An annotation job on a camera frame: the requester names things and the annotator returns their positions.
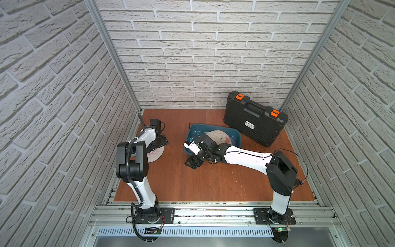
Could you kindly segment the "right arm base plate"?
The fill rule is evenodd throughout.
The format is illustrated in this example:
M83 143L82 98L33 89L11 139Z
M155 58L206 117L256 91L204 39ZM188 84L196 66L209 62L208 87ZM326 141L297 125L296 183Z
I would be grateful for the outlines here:
M296 220L291 209L287 209L284 215L276 213L270 208L255 208L253 209L255 222L257 225L295 225Z

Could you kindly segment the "teal plastic storage box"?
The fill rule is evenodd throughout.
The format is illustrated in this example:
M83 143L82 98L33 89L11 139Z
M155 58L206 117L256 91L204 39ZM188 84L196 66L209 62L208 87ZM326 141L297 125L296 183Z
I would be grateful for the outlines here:
M210 137L213 142L219 142L219 144L216 145L218 147L222 143L228 143L233 146L236 146L238 148L241 148L241 133L233 128L227 128L227 127L221 127L221 126L214 126L214 125L206 125L206 124L200 124L200 123L195 123L193 126L190 124L190 129L187 134L187 141L192 142L195 141L200 144L201 140L200 137L207 135L209 136L209 132L212 131L222 131L224 132L228 137L223 138L222 141L219 141L219 138L217 137Z

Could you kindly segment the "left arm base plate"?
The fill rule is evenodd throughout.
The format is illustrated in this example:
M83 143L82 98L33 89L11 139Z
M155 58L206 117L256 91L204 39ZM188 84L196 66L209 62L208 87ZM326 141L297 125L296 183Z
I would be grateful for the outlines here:
M135 224L173 224L175 216L175 208L162 207L150 209L134 209Z

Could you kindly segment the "pink rainbow unicorn coaster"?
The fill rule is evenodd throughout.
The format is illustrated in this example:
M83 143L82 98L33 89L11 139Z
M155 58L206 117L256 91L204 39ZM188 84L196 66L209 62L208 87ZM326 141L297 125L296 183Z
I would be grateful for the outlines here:
M155 150L150 151L147 156L148 156L148 162L155 162L158 160L162 154L164 153L164 147L156 148Z

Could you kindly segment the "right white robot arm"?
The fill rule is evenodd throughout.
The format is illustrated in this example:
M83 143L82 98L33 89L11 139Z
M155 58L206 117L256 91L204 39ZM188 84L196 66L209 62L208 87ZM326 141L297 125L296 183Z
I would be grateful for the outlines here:
M271 215L286 214L298 171L281 151L259 153L244 150L227 143L217 144L208 135L199 139L188 139L184 147L192 152L185 165L196 169L204 162L224 163L247 167L268 177L273 190L273 199L269 209Z

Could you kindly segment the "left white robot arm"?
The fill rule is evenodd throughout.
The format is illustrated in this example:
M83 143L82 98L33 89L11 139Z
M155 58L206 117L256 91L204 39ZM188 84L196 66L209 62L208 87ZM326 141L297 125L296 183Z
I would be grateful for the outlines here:
M139 134L130 141L119 143L116 148L116 176L133 190L137 204L132 204L139 215L158 217L160 213L157 196L149 181L148 154L168 144L162 135L166 125L159 119L151 119Z

